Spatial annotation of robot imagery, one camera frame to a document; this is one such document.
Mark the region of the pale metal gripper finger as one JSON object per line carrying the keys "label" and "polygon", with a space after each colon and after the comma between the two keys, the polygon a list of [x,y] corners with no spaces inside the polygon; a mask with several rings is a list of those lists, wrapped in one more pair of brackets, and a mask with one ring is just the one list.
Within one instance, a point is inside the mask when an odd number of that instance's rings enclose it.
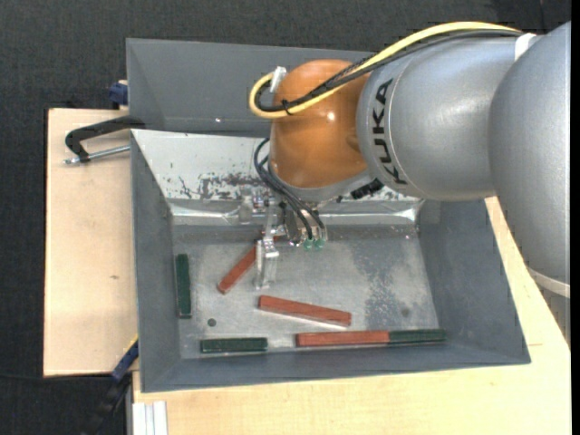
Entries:
{"label": "pale metal gripper finger", "polygon": [[243,188],[241,201],[238,208],[238,220],[240,224],[256,222],[258,218],[266,215],[268,206],[268,193],[262,188]]}
{"label": "pale metal gripper finger", "polygon": [[276,269],[280,252],[276,247],[275,237],[264,235],[255,242],[256,289],[263,289],[276,280]]}

